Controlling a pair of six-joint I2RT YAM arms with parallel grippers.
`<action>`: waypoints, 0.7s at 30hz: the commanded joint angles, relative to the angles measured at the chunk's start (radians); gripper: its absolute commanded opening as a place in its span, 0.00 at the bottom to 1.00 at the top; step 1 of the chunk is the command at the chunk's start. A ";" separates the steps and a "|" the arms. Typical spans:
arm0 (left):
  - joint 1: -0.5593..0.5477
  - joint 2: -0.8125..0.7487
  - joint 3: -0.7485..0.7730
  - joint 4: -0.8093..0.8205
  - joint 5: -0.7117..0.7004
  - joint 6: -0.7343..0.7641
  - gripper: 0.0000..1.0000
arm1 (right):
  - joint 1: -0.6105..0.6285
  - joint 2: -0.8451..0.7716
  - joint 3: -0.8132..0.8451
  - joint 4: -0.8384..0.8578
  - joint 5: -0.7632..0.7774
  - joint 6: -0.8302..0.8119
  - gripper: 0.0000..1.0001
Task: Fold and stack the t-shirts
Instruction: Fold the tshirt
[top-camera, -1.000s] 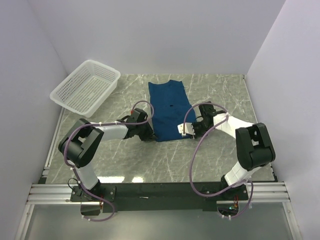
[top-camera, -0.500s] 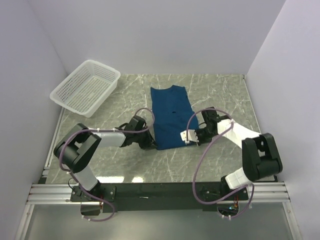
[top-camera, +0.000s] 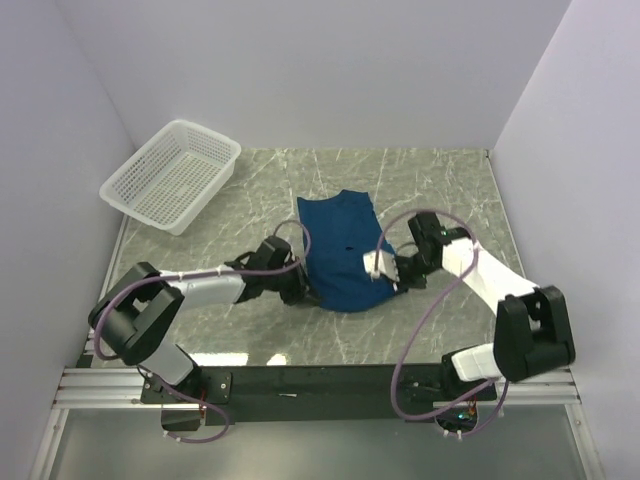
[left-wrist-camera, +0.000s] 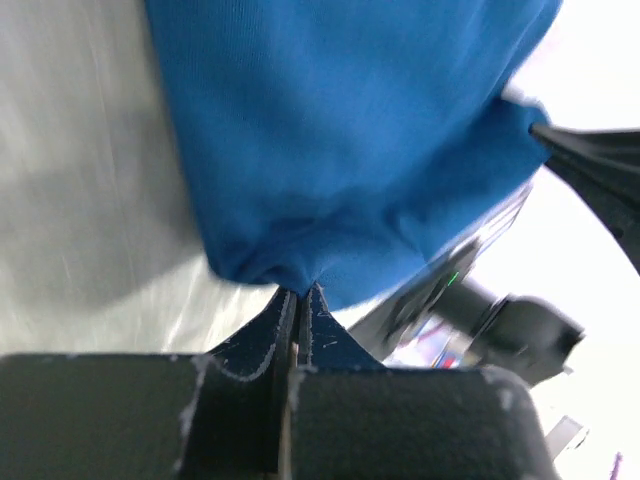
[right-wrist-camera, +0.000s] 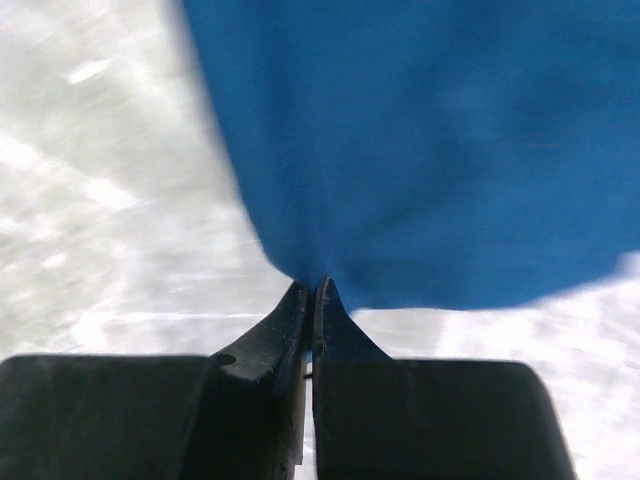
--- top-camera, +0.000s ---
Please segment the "blue mickey mouse t-shirt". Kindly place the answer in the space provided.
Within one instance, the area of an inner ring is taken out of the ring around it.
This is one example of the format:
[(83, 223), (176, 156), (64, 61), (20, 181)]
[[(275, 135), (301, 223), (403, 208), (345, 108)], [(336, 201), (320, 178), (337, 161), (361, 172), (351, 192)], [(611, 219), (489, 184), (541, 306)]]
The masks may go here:
[(297, 207), (311, 238), (306, 268), (321, 308), (363, 312), (395, 296), (389, 281), (371, 279), (364, 268), (363, 256), (376, 248), (382, 233), (368, 193), (343, 190), (323, 200), (299, 197)]

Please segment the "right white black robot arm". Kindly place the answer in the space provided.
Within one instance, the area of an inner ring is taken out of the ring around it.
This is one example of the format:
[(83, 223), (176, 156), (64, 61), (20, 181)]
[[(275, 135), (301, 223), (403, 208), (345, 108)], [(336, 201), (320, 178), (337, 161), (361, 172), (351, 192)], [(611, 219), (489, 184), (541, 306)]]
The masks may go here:
[(397, 256), (400, 284), (423, 288), (443, 270), (461, 280), (495, 315), (493, 340), (446, 354), (439, 374), (444, 395), (460, 399), (474, 382), (504, 378), (519, 382), (567, 367), (576, 358), (564, 294), (540, 287), (501, 263), (463, 227), (446, 229), (436, 214), (408, 220), (417, 252)]

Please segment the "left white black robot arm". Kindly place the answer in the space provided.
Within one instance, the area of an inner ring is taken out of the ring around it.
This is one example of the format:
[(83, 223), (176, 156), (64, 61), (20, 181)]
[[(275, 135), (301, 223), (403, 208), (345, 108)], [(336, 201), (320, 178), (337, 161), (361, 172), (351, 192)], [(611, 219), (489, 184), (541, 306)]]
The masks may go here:
[(302, 261), (276, 235), (209, 274), (160, 271), (139, 262), (96, 304), (88, 323), (116, 358), (158, 375), (173, 399), (186, 402), (206, 387), (197, 363), (165, 339), (175, 317), (182, 310), (244, 303), (265, 292), (278, 294), (288, 306), (319, 303)]

